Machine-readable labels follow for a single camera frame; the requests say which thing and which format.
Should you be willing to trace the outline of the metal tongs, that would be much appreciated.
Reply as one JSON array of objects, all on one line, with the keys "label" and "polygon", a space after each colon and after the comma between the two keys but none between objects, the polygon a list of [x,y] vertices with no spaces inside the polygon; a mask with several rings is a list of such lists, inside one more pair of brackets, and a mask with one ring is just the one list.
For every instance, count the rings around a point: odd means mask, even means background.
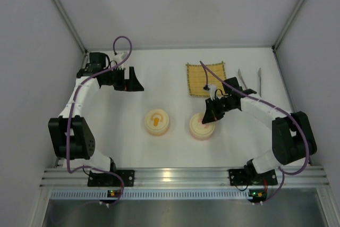
[{"label": "metal tongs", "polygon": [[237,77],[244,89],[255,86],[257,94],[262,97],[262,68],[238,69]]}]

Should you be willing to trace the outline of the pink lunch bowl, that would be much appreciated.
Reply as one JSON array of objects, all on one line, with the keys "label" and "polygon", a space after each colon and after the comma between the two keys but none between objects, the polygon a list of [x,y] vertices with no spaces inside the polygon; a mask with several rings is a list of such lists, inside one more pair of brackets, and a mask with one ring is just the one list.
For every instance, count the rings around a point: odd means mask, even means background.
[{"label": "pink lunch bowl", "polygon": [[200,140],[200,141],[209,139],[213,135],[213,133],[214,133],[213,131],[212,132],[208,132],[208,133],[197,133],[194,130],[190,130],[191,136],[194,139]]}]

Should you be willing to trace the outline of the cream lid pink handle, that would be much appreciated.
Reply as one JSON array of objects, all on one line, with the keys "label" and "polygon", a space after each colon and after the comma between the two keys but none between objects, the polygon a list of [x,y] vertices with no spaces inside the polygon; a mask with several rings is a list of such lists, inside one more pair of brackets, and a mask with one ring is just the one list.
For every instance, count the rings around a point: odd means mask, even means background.
[{"label": "cream lid pink handle", "polygon": [[189,122],[189,130],[194,130],[197,133],[214,132],[216,125],[214,123],[202,124],[203,113],[195,114]]}]

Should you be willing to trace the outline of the cream lid orange handle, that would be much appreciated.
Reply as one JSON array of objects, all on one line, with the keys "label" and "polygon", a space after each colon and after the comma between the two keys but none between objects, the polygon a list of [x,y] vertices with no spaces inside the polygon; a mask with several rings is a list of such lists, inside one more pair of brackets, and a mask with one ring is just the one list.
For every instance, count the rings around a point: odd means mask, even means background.
[{"label": "cream lid orange handle", "polygon": [[169,116],[168,114],[162,110],[162,109],[154,109],[149,111],[145,118],[144,118],[144,124],[146,122],[154,122],[154,126],[158,125],[158,122],[163,122],[163,121],[169,121]]}]

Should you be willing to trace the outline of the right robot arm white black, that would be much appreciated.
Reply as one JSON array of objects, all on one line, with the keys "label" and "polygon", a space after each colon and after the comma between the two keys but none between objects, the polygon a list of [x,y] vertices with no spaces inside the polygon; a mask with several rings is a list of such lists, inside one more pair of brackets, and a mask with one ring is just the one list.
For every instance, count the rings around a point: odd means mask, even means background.
[{"label": "right robot arm white black", "polygon": [[317,152],[317,144],[307,115],[304,112],[288,113],[268,102],[264,102],[256,91],[242,89],[237,78],[223,81],[224,93],[217,95],[215,85],[206,84],[204,90],[210,96],[206,99],[206,111],[202,122],[216,122],[226,112],[239,110],[255,117],[271,131],[271,148],[253,158],[241,169],[246,184],[268,180],[275,169],[300,159],[309,162]]}]

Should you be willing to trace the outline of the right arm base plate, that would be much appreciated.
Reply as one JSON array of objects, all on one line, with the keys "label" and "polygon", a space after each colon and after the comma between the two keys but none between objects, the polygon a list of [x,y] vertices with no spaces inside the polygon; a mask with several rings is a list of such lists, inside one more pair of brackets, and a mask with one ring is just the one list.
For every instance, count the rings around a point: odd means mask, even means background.
[{"label": "right arm base plate", "polygon": [[275,186],[278,185],[275,170],[258,174],[255,170],[246,168],[229,169],[231,186]]}]

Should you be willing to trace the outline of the orange lunch bowl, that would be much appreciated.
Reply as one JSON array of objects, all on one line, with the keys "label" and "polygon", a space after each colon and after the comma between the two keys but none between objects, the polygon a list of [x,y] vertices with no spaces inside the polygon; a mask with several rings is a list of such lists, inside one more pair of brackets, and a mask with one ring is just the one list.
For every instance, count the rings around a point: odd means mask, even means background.
[{"label": "orange lunch bowl", "polygon": [[154,122],[145,123],[147,132],[152,136],[162,136],[164,135],[170,127],[169,121],[158,122],[157,126],[154,126]]}]

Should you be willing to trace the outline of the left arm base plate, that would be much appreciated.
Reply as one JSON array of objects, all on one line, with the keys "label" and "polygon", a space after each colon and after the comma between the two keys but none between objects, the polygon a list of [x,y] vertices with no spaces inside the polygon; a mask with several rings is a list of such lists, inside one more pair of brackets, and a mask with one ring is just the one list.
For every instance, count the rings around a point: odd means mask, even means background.
[{"label": "left arm base plate", "polygon": [[[123,180],[125,187],[134,186],[135,170],[127,169],[116,171],[116,174]],[[118,177],[107,173],[89,173],[88,187],[119,187],[121,181]]]}]

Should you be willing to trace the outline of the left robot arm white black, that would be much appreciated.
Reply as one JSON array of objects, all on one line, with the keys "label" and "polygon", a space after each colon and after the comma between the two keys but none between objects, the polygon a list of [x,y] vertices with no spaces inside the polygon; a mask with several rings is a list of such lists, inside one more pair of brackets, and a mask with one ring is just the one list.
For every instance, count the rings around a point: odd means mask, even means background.
[{"label": "left robot arm white black", "polygon": [[135,75],[134,67],[128,68],[129,77],[125,77],[123,64],[130,55],[130,52],[120,52],[110,59],[103,52],[91,52],[89,62],[76,74],[75,86],[65,108],[58,117],[48,121],[55,155],[65,159],[65,168],[70,174],[88,169],[92,181],[106,179],[124,182],[117,174],[114,160],[96,149],[95,136],[85,114],[103,86],[125,92],[144,90]]}]

